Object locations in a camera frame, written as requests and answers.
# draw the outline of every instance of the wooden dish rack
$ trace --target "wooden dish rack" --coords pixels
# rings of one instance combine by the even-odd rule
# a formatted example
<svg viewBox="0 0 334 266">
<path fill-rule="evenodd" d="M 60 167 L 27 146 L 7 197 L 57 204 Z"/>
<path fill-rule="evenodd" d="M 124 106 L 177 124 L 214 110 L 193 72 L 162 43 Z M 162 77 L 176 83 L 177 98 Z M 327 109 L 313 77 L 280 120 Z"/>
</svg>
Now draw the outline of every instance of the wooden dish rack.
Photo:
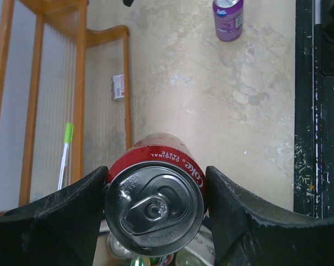
<svg viewBox="0 0 334 266">
<path fill-rule="evenodd" d="M 20 177 L 19 206 L 30 201 L 32 185 L 32 167 L 34 157 L 35 127 L 37 125 L 37 108 L 40 91 L 40 71 L 42 70 L 44 26 L 64 36 L 75 44 L 74 79 L 73 79 L 73 124 L 74 137 L 71 145 L 71 182 L 83 177 L 84 160 L 84 109 L 85 109 L 85 63 L 87 49 L 97 47 L 114 40 L 122 39 L 124 46 L 125 75 L 125 133 L 126 149 L 132 145 L 131 140 L 131 105 L 129 73 L 129 29 L 125 25 L 107 30 L 86 28 L 88 0 L 2 0 L 0 16 L 0 117 L 4 81 L 6 77 L 9 41 L 12 31 L 14 5 L 17 1 L 24 4 L 36 15 L 35 35 L 32 51 L 32 68 L 30 75 L 27 121 L 23 149 L 22 172 Z"/>
</svg>

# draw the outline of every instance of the purple can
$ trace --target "purple can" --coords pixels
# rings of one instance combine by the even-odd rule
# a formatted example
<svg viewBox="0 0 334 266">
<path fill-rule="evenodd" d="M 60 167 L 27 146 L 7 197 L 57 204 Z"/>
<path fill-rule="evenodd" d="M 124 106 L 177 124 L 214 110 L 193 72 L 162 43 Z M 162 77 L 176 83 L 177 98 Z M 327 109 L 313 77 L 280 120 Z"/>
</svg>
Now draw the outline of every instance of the purple can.
<svg viewBox="0 0 334 266">
<path fill-rule="evenodd" d="M 216 35 L 220 40 L 230 42 L 236 40 L 243 29 L 244 0 L 214 0 Z"/>
</svg>

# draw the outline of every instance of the coke can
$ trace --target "coke can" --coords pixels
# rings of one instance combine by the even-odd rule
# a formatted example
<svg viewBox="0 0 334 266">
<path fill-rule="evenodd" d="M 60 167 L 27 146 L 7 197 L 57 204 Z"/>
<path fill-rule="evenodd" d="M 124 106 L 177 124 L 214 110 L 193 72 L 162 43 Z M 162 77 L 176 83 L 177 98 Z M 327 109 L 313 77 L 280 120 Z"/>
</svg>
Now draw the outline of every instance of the coke can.
<svg viewBox="0 0 334 266">
<path fill-rule="evenodd" d="M 177 137 L 147 136 L 113 164 L 106 181 L 106 221 L 128 250 L 162 257 L 197 234 L 207 209 L 206 179 Z"/>
<path fill-rule="evenodd" d="M 214 0 L 213 14 L 216 35 L 220 40 L 230 42 L 236 40 L 243 29 L 244 0 Z"/>
</svg>

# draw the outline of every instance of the silver can top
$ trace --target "silver can top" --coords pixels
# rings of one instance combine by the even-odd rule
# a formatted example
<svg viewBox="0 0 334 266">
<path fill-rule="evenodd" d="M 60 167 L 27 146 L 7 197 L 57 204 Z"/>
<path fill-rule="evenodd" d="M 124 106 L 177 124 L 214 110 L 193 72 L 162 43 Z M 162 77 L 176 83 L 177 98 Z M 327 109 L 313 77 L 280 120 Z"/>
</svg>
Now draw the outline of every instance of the silver can top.
<svg viewBox="0 0 334 266">
<path fill-rule="evenodd" d="M 110 184 L 105 215 L 110 230 L 128 250 L 161 257 L 187 245 L 204 212 L 200 189 L 180 168 L 163 162 L 134 165 Z"/>
<path fill-rule="evenodd" d="M 235 6 L 240 0 L 215 0 L 215 4 L 218 7 L 228 8 Z"/>
</svg>

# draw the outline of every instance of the wooden frame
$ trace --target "wooden frame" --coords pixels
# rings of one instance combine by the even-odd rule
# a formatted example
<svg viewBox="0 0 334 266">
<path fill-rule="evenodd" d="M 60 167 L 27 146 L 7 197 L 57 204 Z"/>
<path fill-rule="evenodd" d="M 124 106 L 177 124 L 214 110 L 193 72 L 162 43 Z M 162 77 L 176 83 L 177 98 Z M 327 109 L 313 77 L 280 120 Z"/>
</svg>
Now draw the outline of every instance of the wooden frame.
<svg viewBox="0 0 334 266">
<path fill-rule="evenodd" d="M 0 111 L 3 95 L 4 77 L 6 73 L 9 39 L 14 10 L 14 0 L 2 0 L 0 21 Z M 84 151 L 84 92 L 85 92 L 85 53 L 90 47 L 95 47 L 113 40 L 123 39 L 124 42 L 124 75 L 125 75 L 125 131 L 126 148 L 132 146 L 131 94 L 130 94 L 130 62 L 129 62 L 129 29 L 125 25 L 107 30 L 91 30 L 86 28 L 88 0 L 20 0 L 37 15 L 35 40 L 30 80 L 29 104 L 25 142 L 23 151 L 23 167 L 20 182 L 19 205 L 25 205 L 30 200 L 31 174 L 33 164 L 35 125 L 37 102 L 39 95 L 39 78 L 43 42 L 43 25 L 48 23 L 62 35 L 76 43 L 76 75 L 74 91 L 74 137 L 73 137 L 73 175 L 76 182 L 83 176 Z M 62 23 L 64 16 L 73 12 L 79 13 L 76 30 L 68 30 Z"/>
</svg>

